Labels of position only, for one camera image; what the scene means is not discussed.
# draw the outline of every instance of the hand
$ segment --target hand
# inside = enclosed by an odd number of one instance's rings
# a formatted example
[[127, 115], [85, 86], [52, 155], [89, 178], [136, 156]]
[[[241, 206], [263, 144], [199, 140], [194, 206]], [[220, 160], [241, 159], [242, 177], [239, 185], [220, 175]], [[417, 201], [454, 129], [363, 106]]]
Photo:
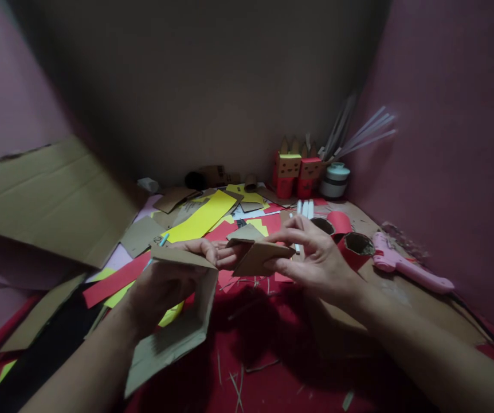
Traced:
[[[169, 248], [203, 255], [211, 264], [217, 264], [217, 248], [206, 239], [174, 243]], [[188, 298], [195, 291], [199, 277], [205, 273], [206, 268], [186, 264], [151, 263], [121, 300], [140, 338], [153, 333], [165, 312]]]
[[344, 309], [359, 299], [365, 281], [348, 266], [331, 237], [306, 217], [295, 216], [265, 241], [302, 245], [305, 255], [303, 262], [274, 258], [264, 264], [266, 268], [288, 276], [337, 307]]

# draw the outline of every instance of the pink wall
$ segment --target pink wall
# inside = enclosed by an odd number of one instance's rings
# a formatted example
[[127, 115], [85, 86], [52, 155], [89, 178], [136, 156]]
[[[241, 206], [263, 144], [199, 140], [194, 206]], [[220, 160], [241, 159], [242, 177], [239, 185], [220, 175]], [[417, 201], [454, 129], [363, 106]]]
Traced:
[[395, 138], [349, 157], [349, 198], [429, 252], [494, 324], [494, 2], [396, 0], [353, 122]]
[[[0, 12], [0, 156], [59, 141], [71, 132], [50, 84], [20, 34]], [[24, 275], [42, 274], [50, 284], [68, 265], [69, 261], [0, 239], [0, 326], [29, 294], [2, 283], [19, 280], [26, 286], [36, 280]]]

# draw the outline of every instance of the red paper strip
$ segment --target red paper strip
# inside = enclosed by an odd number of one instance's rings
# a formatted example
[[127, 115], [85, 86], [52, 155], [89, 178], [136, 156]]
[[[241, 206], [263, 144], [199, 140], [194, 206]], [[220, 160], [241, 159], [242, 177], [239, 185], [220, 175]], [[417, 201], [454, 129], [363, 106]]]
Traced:
[[209, 241], [226, 240], [226, 237], [234, 231], [237, 231], [237, 225], [224, 221], [213, 231], [206, 234], [204, 238], [208, 239]]
[[115, 271], [108, 278], [98, 281], [89, 289], [83, 291], [87, 308], [92, 308], [102, 300], [114, 295], [120, 289], [133, 282], [142, 273], [151, 258], [151, 252], [146, 251], [129, 262], [120, 270]]

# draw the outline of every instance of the gray wall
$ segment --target gray wall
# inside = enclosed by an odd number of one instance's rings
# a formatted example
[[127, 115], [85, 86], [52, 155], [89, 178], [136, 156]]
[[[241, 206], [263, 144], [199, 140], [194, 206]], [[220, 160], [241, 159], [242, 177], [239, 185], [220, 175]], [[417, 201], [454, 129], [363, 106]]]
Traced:
[[283, 134], [327, 139], [361, 59], [371, 1], [32, 0], [136, 172], [265, 178]]

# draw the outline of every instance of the red cardboard tube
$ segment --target red cardboard tube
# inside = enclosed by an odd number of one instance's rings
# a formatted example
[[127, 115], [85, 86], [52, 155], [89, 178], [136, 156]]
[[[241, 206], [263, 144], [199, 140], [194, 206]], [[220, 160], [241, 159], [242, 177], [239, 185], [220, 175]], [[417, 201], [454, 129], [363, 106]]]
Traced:
[[350, 268], [358, 271], [375, 254], [371, 239], [364, 234], [349, 232], [337, 244], [340, 253]]
[[352, 232], [352, 225], [350, 224], [350, 218], [344, 212], [333, 211], [327, 215], [327, 220], [333, 225], [335, 232], [332, 234], [334, 237], [336, 234], [346, 234]]

